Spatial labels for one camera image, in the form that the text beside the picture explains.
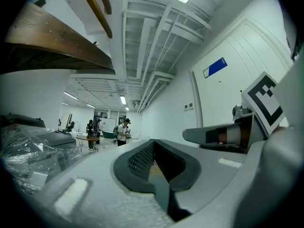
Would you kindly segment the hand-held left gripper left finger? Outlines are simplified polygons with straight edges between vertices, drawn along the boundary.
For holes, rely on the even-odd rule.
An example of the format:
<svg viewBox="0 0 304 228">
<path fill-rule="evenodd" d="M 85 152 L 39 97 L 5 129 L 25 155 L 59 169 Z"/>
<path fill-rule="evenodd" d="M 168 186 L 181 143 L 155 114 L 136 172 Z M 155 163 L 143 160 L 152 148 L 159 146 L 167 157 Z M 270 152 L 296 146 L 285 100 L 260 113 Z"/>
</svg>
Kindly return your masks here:
<svg viewBox="0 0 304 228">
<path fill-rule="evenodd" d="M 154 193 L 155 186 L 149 182 L 153 163 L 154 139 L 150 139 L 120 155 L 114 162 L 114 174 L 130 191 Z"/>
</svg>

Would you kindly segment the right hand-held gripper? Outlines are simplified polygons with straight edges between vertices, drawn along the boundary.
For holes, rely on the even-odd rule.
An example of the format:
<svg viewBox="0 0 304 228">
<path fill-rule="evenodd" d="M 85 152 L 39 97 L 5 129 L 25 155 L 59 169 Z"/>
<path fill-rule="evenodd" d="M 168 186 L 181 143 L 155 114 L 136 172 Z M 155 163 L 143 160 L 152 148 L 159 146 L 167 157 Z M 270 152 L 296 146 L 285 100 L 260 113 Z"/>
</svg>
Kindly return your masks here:
<svg viewBox="0 0 304 228">
<path fill-rule="evenodd" d="M 275 88 L 289 127 L 264 144 L 253 182 L 234 219 L 236 228 L 304 225 L 304 35 L 285 22 L 294 65 Z"/>
</svg>

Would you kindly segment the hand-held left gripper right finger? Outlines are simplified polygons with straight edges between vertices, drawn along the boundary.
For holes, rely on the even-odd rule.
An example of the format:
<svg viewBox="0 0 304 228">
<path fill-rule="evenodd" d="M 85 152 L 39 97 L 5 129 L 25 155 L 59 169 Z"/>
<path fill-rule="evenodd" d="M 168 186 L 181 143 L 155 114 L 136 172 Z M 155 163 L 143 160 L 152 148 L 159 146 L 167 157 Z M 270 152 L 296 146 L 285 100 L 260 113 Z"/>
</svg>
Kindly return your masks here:
<svg viewBox="0 0 304 228">
<path fill-rule="evenodd" d="M 200 162 L 161 140 L 154 141 L 154 160 L 169 184 L 167 214 L 174 221 L 188 217 L 190 212 L 180 207 L 176 193 L 194 185 L 201 173 Z"/>
</svg>

